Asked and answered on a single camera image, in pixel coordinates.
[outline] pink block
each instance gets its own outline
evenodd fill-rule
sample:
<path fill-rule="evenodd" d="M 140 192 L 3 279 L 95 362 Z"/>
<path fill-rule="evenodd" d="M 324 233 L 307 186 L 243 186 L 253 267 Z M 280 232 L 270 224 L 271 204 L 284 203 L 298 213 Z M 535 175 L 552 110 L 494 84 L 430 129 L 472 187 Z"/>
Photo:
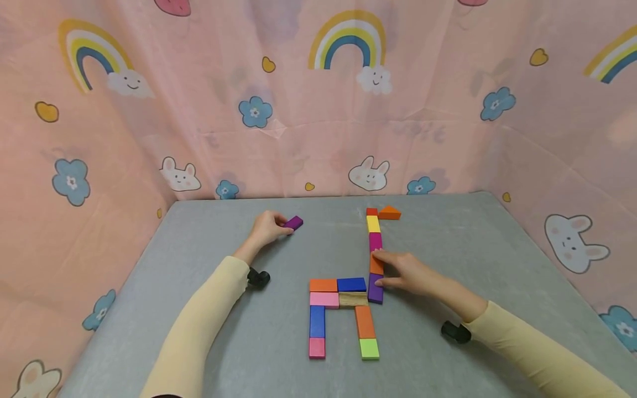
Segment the pink block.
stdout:
<path fill-rule="evenodd" d="M 308 345 L 308 354 L 310 359 L 325 359 L 325 339 L 324 338 L 310 338 L 310 344 Z"/>
<path fill-rule="evenodd" d="M 310 292 L 310 305 L 338 309 L 338 293 Z"/>
<path fill-rule="evenodd" d="M 376 249 L 383 248 L 383 237 L 380 235 L 380 232 L 370 232 L 369 233 L 369 250 L 373 252 Z"/>

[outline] rainbow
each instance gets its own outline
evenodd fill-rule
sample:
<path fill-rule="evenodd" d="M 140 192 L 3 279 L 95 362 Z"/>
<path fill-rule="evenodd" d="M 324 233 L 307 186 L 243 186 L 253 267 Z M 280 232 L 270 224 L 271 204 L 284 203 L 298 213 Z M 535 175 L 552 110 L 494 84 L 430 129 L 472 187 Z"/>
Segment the rainbow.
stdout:
<path fill-rule="evenodd" d="M 58 28 L 58 40 L 66 66 L 80 90 L 93 89 L 84 70 L 83 60 L 97 60 L 106 74 L 134 69 L 122 46 L 104 29 L 89 22 L 67 19 Z"/>
<path fill-rule="evenodd" d="M 336 50 L 346 44 L 361 49 L 363 66 L 385 64 L 385 29 L 380 19 L 368 11 L 348 10 L 330 18 L 318 31 L 308 68 L 329 69 Z"/>
<path fill-rule="evenodd" d="M 637 25 L 604 47 L 584 69 L 584 74 L 610 83 L 628 64 L 637 60 Z"/>

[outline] hand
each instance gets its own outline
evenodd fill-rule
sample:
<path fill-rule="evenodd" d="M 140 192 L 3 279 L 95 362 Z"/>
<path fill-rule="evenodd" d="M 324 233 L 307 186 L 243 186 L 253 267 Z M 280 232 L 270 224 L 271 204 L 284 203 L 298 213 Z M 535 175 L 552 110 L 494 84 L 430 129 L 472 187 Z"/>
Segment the hand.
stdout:
<path fill-rule="evenodd" d="M 411 253 L 392 253 L 375 250 L 372 255 L 386 264 L 391 264 L 400 274 L 397 278 L 382 278 L 376 286 L 397 287 L 408 292 L 437 296 L 448 279 L 425 264 Z"/>
<path fill-rule="evenodd" d="M 281 213 L 266 210 L 254 219 L 248 240 L 262 248 L 268 243 L 274 242 L 279 236 L 290 235 L 294 229 L 283 228 L 283 224 L 286 222 L 287 218 Z"/>
<path fill-rule="evenodd" d="M 248 239 L 235 251 L 233 256 L 250 265 L 263 246 L 274 242 L 279 236 L 294 232 L 292 228 L 282 227 L 286 222 L 287 219 L 281 213 L 271 210 L 264 211 L 254 219 Z"/>

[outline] dark blue block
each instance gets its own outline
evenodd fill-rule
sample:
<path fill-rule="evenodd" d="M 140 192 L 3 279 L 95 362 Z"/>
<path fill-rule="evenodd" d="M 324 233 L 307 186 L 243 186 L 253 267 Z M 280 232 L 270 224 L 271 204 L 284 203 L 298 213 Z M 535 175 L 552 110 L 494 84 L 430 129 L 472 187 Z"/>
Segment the dark blue block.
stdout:
<path fill-rule="evenodd" d="M 343 278 L 337 279 L 336 285 L 339 292 L 365 292 L 365 278 Z"/>
<path fill-rule="evenodd" d="M 325 307 L 310 306 L 310 337 L 325 338 Z"/>

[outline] gray tabletop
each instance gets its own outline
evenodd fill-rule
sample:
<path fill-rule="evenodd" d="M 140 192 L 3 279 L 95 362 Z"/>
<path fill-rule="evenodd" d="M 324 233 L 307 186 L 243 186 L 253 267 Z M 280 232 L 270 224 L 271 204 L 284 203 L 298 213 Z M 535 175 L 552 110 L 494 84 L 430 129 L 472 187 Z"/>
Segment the gray tabletop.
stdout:
<path fill-rule="evenodd" d="M 637 361 L 487 193 L 177 202 L 62 389 L 61 398 L 137 397 L 192 293 L 266 209 L 305 224 L 265 249 L 272 275 L 247 292 L 208 356 L 205 397 L 532 397 L 536 389 L 479 343 L 440 336 L 442 305 L 398 292 L 372 304 L 379 361 L 361 360 L 352 310 L 326 316 L 327 358 L 309 360 L 310 278 L 367 276 L 365 210 L 387 204 L 386 250 L 409 251 L 514 312 L 637 396 Z"/>

